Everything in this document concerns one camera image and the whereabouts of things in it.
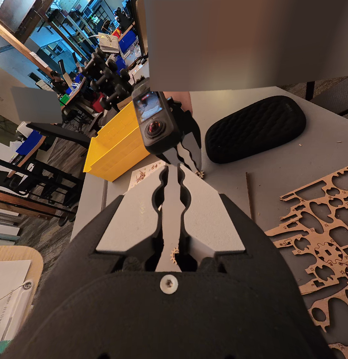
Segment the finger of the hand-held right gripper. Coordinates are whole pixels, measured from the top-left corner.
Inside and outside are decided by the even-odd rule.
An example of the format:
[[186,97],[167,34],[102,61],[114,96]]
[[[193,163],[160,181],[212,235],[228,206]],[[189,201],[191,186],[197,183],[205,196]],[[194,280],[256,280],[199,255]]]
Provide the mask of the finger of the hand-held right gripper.
[[188,150],[190,157],[195,164],[195,171],[202,171],[202,151],[200,145],[194,137],[193,132],[183,136],[181,142],[177,145],[177,149],[179,148]]
[[163,160],[167,164],[171,164],[174,166],[178,166],[179,164],[183,164],[185,167],[187,167],[189,170],[191,170],[193,173],[195,173],[195,164],[193,160],[190,157],[190,153],[188,150],[184,148],[171,148],[167,151],[165,151],[163,154]]

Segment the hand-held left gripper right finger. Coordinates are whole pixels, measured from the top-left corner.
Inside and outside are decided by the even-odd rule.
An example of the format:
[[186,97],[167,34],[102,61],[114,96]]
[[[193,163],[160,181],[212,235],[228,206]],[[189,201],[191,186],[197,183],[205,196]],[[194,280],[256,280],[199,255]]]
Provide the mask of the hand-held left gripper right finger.
[[245,247],[220,194],[184,165],[178,165],[180,217],[177,265],[196,271],[204,258],[244,253]]

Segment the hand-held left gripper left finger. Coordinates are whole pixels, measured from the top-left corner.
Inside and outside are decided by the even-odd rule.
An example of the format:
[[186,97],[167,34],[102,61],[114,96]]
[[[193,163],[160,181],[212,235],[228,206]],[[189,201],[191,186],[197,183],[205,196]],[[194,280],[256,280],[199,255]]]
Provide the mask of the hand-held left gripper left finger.
[[163,251],[162,204],[168,180],[164,165],[121,196],[96,251],[135,257],[146,271],[155,271]]

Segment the person's right forearm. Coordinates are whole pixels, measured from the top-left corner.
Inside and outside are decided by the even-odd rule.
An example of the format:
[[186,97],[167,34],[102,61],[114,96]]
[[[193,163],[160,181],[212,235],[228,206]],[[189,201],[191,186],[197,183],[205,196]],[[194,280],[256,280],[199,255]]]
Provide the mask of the person's right forearm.
[[172,97],[173,100],[181,102],[183,111],[190,111],[191,115],[193,114],[189,91],[164,91],[163,93],[166,98]]

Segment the laser-cut wooden parts sheet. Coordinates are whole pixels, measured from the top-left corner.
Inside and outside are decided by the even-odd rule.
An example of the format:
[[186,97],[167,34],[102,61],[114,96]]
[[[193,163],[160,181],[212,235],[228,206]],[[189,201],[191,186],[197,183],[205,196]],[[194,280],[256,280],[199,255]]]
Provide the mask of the laser-cut wooden parts sheet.
[[308,313],[324,334],[332,329],[330,304],[348,306],[348,166],[280,197],[293,202],[280,224],[266,231],[278,249],[292,249],[295,257],[313,259],[298,279]]

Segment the white illustrated instruction booklet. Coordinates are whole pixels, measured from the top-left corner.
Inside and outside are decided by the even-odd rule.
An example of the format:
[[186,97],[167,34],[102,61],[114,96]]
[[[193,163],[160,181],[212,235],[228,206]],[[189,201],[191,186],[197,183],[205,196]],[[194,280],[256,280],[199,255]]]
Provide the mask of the white illustrated instruction booklet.
[[131,179],[129,183],[128,190],[135,187],[139,182],[148,177],[152,172],[156,171],[158,168],[167,165],[166,162],[159,160],[157,162],[146,165],[142,168],[139,168],[131,173]]

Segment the thin dark wooden stick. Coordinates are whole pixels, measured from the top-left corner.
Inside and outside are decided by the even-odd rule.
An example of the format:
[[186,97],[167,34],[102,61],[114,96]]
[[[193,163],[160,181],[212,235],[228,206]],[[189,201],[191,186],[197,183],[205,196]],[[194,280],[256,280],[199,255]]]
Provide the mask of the thin dark wooden stick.
[[252,196],[251,196],[250,175],[249,175],[248,172],[245,172],[245,178],[246,178],[246,186],[247,186],[247,192],[248,192],[250,218],[251,218],[251,220],[254,221],[254,213],[253,213],[253,206],[252,206]]

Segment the yellow plastic bin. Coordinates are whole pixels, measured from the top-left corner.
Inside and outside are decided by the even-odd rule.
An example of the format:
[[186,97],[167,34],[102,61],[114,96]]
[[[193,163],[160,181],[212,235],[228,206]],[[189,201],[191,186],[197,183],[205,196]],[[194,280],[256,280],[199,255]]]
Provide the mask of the yellow plastic bin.
[[113,182],[148,155],[130,102],[91,139],[83,172]]

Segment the black padded wrist rest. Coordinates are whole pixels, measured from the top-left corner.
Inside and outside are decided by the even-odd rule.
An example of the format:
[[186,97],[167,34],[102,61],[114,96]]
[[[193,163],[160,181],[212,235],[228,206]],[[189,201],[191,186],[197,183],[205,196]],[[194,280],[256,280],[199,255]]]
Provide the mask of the black padded wrist rest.
[[210,161],[226,164],[284,145],[306,128],[306,116],[288,96],[271,96],[236,111],[208,129]]

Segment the rack of black dumbbells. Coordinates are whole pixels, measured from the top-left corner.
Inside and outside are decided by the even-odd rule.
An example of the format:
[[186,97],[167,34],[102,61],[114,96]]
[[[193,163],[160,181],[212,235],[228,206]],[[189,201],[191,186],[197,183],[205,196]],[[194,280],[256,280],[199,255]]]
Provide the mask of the rack of black dumbbells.
[[118,104],[131,96],[134,87],[129,82],[131,78],[128,71],[121,69],[118,74],[117,70],[116,62],[108,59],[100,47],[91,54],[91,59],[85,62],[85,66],[79,67],[79,72],[91,79],[92,90],[104,94],[100,99],[102,108],[108,111],[113,108],[120,112]]

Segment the light wooden side table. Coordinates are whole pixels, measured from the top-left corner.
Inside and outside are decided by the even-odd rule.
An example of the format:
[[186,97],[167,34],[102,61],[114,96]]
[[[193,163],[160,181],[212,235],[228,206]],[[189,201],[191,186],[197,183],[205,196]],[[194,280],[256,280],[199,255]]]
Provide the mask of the light wooden side table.
[[39,280],[42,276],[44,262],[41,254],[33,248],[26,246],[0,246],[0,261],[19,260],[31,260],[31,265],[29,267],[25,281],[30,280],[33,282],[33,290],[29,298],[29,303],[24,312],[24,318],[20,325],[21,327],[31,310],[33,297],[37,290]]

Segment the black desk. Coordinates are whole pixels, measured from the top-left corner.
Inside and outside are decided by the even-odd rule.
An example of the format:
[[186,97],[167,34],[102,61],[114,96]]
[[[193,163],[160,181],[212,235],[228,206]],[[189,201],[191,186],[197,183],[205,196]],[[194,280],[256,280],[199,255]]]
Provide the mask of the black desk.
[[35,130],[43,136],[54,136],[67,141],[72,141],[80,146],[89,149],[91,138],[85,134],[75,132],[61,126],[52,125],[49,123],[26,123],[26,126],[32,130]]

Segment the white laminated instruction sheet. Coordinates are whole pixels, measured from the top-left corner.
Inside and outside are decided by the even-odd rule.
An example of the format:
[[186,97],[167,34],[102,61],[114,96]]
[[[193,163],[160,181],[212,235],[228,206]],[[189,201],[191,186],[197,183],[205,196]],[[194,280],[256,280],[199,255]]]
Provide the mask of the white laminated instruction sheet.
[[24,318],[33,290],[25,281],[31,260],[0,261],[0,341],[12,340]]

